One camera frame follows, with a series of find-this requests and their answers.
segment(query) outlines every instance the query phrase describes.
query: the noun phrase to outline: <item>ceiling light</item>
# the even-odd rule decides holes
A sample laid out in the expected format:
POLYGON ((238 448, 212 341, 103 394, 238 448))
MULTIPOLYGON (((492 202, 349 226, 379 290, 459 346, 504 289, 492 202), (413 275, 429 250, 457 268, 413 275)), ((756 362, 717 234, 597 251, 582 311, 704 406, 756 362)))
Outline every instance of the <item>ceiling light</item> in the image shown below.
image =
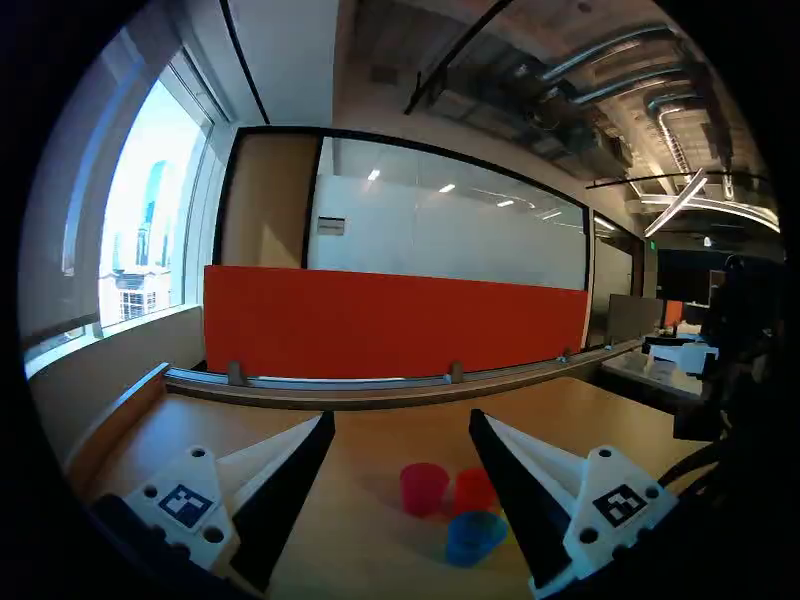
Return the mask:
MULTIPOLYGON (((640 202, 642 204, 672 204, 675 201, 675 198, 676 196, 645 194, 640 202)), ((768 208, 763 208, 761 206, 751 206, 749 204, 741 204, 739 202, 725 202, 723 200, 712 200, 711 198, 698 198, 695 196, 686 203, 684 208, 700 208, 724 212, 760 223, 765 227, 769 227, 776 233, 781 232, 781 229, 778 226, 777 215, 775 215, 775 213, 768 208)))
POLYGON ((686 203, 694 198, 695 194, 703 189, 703 186, 708 182, 706 172, 700 169, 695 173, 695 176, 686 184, 686 187, 681 190, 675 201, 670 204, 667 209, 656 217, 656 220, 650 223, 647 229, 644 230, 644 237, 650 237, 656 231, 661 229, 664 224, 674 217, 680 209, 686 206, 686 203))
POLYGON ((733 177, 730 173, 722 176, 722 195, 725 196, 725 200, 733 200, 733 177))
POLYGON ((600 217, 595 217, 594 218, 594 222, 597 223, 598 225, 602 225, 603 227, 605 227, 609 231, 616 231, 617 230, 617 228, 614 227, 611 223, 601 219, 600 217))

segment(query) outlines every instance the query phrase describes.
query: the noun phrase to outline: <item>window sill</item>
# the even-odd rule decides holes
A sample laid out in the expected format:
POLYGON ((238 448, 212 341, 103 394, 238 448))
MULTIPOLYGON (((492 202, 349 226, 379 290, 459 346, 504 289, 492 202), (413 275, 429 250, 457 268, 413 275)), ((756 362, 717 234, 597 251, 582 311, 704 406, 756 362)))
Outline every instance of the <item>window sill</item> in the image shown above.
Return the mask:
POLYGON ((25 377, 27 379, 31 379, 36 373, 48 367, 49 365, 53 364, 60 358, 63 358, 67 354, 72 354, 73 352, 78 352, 79 350, 94 344, 100 340, 103 340, 107 337, 111 337, 118 333, 122 333, 123 331, 128 331, 129 329, 133 329, 134 327, 138 327, 139 325, 144 325, 145 323, 151 323, 153 321, 157 321, 158 319, 163 319, 164 317, 169 317, 187 310, 192 310, 193 308, 197 308, 200 306, 199 304, 180 304, 178 306, 173 306, 171 308, 165 308, 164 310, 160 310, 158 312, 150 313, 148 315, 144 315, 143 317, 137 317, 136 319, 130 319, 128 321, 123 321, 122 323, 117 323, 115 325, 109 325, 108 327, 103 328, 103 336, 97 337, 92 333, 86 333, 74 340, 70 340, 60 346, 53 348, 52 350, 48 350, 47 352, 37 356, 33 360, 28 361, 25 363, 25 377))
POLYGON ((197 306, 199 306, 199 304, 179 304, 177 306, 171 306, 163 310, 148 313, 141 317, 136 317, 135 319, 128 319, 127 321, 114 323, 113 325, 103 327, 103 338, 111 337, 112 335, 122 333, 123 331, 128 331, 129 329, 133 329, 134 327, 138 327, 139 325, 144 325, 145 323, 158 321, 159 319, 162 319, 164 317, 176 315, 185 310, 191 310, 197 306))

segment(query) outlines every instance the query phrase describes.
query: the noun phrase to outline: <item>sky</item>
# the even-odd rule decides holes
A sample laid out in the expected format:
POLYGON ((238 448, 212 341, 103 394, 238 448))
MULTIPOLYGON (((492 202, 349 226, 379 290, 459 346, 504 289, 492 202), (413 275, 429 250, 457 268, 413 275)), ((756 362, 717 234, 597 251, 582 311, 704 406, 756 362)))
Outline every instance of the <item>sky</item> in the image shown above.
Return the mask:
POLYGON ((103 226, 100 274, 111 270, 114 236, 122 233, 122 267, 133 266, 136 237, 142 222, 144 194, 150 170, 161 160, 167 161, 151 230, 150 263, 161 255, 161 240, 167 221, 175 226, 187 167, 200 126, 189 116, 160 81, 156 81, 145 99, 125 140, 111 182, 103 226))

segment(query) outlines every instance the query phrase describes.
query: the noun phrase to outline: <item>wooden table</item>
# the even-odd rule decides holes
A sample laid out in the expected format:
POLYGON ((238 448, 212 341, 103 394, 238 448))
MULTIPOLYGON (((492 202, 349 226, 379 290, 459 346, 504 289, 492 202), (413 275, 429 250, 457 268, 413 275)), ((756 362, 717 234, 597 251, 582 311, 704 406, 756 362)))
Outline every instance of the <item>wooden table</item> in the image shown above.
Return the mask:
MULTIPOLYGON (((398 475, 406 464, 436 462, 451 477, 480 465, 467 431, 475 407, 578 455, 611 444, 656 477, 702 445, 672 439, 669 415, 571 378, 447 404, 338 412, 336 437, 268 597, 531 598, 513 539, 475 568, 452 567, 444 559, 447 517, 422 520, 401 510, 398 475)), ((127 494, 192 444, 222 456, 315 414, 167 394, 121 440, 93 493, 127 494)))

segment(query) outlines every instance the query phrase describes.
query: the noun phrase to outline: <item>glass wall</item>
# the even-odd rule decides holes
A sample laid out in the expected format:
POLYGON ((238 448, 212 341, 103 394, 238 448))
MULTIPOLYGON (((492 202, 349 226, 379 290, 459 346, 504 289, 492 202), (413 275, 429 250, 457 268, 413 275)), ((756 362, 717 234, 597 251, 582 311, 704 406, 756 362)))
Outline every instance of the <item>glass wall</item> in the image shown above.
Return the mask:
POLYGON ((594 214, 594 277, 586 346, 608 342, 611 294, 641 296, 643 245, 607 217, 594 214))
POLYGON ((326 138, 308 266, 583 290, 584 210, 438 154, 326 138))

